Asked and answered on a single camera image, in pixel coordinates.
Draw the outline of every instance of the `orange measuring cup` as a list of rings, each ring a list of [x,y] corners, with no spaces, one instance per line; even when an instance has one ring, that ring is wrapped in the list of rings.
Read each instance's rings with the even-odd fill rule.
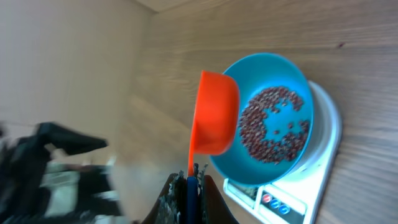
[[[188,176],[193,175],[193,155],[220,155],[233,142],[239,113],[239,88],[233,78],[202,71],[188,156]]]

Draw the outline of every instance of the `white wall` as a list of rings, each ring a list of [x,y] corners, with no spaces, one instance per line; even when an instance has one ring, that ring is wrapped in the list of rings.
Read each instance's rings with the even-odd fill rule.
[[[0,120],[113,143],[150,16],[132,0],[0,0]]]

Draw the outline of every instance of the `red button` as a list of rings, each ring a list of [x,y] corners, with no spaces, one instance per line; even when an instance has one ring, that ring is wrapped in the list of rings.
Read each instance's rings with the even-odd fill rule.
[[[263,203],[268,203],[272,200],[272,196],[270,194],[265,194],[262,196],[262,202]]]

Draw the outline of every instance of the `scale button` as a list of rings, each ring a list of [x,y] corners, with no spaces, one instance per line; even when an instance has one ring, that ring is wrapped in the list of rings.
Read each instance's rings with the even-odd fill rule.
[[[270,203],[269,206],[271,206],[271,208],[278,208],[280,205],[280,200],[278,199],[273,199]]]
[[[264,196],[262,196],[262,202],[263,203],[268,203],[272,200],[272,196],[270,194],[265,194]]]
[[[287,206],[287,205],[281,205],[281,206],[279,207],[279,212],[280,212],[282,215],[286,215],[286,214],[288,214],[288,213],[290,212],[290,207]]]

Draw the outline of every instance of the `scale platform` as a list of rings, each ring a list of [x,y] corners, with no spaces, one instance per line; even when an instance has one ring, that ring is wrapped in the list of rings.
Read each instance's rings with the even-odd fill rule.
[[[309,81],[314,99],[312,137],[301,160],[285,177],[247,188],[224,181],[224,191],[263,223],[314,223],[338,150],[342,120],[329,94]]]

